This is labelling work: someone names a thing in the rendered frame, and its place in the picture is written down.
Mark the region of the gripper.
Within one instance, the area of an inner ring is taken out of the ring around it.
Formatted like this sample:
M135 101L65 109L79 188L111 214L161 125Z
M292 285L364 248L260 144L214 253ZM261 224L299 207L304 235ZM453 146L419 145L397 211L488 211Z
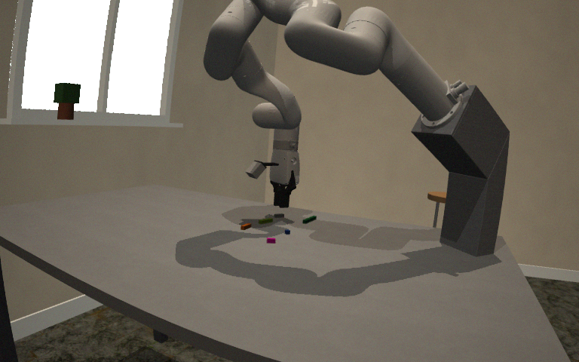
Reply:
M299 184L298 150L273 149L270 166L270 183L274 187L274 206L289 207L291 191ZM288 186L288 187L285 187Z

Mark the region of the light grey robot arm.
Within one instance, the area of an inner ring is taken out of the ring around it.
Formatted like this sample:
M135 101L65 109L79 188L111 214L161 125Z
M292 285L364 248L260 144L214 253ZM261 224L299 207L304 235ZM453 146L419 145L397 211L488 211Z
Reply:
M274 129L273 149L298 150L302 114L293 92L265 71L248 40L263 16L286 26L285 42L300 57L355 75L379 69L421 112L427 128L448 124L470 89L461 80L443 81L377 8L357 9L340 30L341 9L330 0L233 0L210 29L204 68L270 102L253 110L253 121Z

